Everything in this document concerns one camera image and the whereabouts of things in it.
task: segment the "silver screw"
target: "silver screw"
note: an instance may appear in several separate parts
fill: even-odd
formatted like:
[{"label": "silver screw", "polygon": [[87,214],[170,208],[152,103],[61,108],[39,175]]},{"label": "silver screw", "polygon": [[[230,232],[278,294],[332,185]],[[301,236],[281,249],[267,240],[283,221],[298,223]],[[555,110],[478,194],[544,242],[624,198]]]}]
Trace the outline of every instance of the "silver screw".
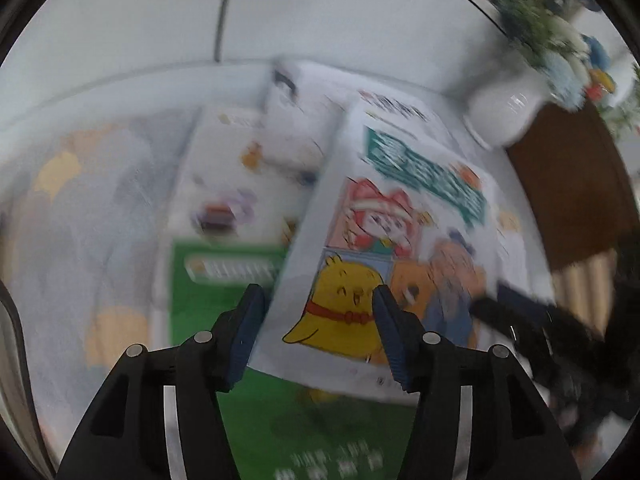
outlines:
[{"label": "silver screw", "polygon": [[209,330],[203,330],[193,336],[193,339],[196,343],[208,343],[209,341],[211,341],[212,337],[213,335],[211,334],[211,332],[209,332]]},{"label": "silver screw", "polygon": [[129,357],[138,357],[140,354],[142,354],[142,350],[142,345],[131,345],[129,348],[127,348],[127,355]]},{"label": "silver screw", "polygon": [[440,342],[440,336],[435,332],[427,332],[422,336],[422,340],[427,343],[427,345],[437,345]]},{"label": "silver screw", "polygon": [[496,345],[494,346],[494,355],[500,359],[506,359],[509,357],[509,349],[506,346]]}]

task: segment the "green book cover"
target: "green book cover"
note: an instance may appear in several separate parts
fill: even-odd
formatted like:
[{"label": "green book cover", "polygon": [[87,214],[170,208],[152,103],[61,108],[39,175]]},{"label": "green book cover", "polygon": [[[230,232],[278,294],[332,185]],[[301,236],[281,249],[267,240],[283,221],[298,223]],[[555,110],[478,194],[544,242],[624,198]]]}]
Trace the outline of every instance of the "green book cover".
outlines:
[{"label": "green book cover", "polygon": [[[269,290],[287,250],[176,242],[172,344],[208,330],[249,283]],[[218,394],[242,480],[391,480],[397,477],[415,408],[311,390],[247,368]]]}]

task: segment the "blue rubber fingertip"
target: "blue rubber fingertip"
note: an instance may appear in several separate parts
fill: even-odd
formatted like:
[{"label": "blue rubber fingertip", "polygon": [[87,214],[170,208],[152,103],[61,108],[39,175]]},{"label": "blue rubber fingertip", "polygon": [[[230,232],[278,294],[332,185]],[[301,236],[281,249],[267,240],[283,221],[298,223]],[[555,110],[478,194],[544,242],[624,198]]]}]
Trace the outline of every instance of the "blue rubber fingertip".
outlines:
[{"label": "blue rubber fingertip", "polygon": [[396,322],[391,316],[382,295],[376,290],[373,293],[372,307],[376,327],[378,328],[394,380],[400,383],[404,391],[408,391],[410,381],[409,372],[406,368],[404,344],[396,327]]},{"label": "blue rubber fingertip", "polygon": [[264,316],[266,315],[266,301],[264,293],[260,290],[251,298],[244,318],[240,323],[234,341],[229,352],[229,368],[226,374],[226,382],[233,387],[244,374],[244,369],[249,362],[251,350],[260,331]]}]

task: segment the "cartoon character with red hat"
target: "cartoon character with red hat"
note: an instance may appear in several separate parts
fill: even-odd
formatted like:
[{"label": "cartoon character with red hat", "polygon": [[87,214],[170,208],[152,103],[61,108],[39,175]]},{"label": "cartoon character with red hat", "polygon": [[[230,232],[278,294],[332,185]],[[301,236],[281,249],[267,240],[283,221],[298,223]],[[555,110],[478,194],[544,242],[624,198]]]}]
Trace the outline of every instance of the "cartoon character with red hat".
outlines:
[{"label": "cartoon character with red hat", "polygon": [[382,194],[372,181],[357,181],[345,211],[344,238],[352,250],[407,258],[417,229],[407,193],[396,189]]}]

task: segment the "cat ear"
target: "cat ear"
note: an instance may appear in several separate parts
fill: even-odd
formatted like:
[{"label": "cat ear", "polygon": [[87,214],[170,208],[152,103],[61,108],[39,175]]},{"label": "cat ear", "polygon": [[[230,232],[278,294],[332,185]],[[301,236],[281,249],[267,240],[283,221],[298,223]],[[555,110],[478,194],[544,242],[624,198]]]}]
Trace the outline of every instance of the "cat ear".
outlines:
[{"label": "cat ear", "polygon": [[396,189],[389,198],[394,202],[398,202],[404,209],[406,209],[409,213],[413,210],[411,206],[411,199],[409,199],[409,195],[405,193],[402,189]]},{"label": "cat ear", "polygon": [[339,256],[339,254],[336,254],[335,256],[328,256],[324,262],[328,266],[330,266],[330,265],[335,265],[341,261],[342,261],[342,258]]},{"label": "cat ear", "polygon": [[356,183],[351,196],[354,199],[359,200],[363,198],[378,198],[382,196],[382,193],[380,193],[380,190],[372,181],[367,178],[363,178]]}]

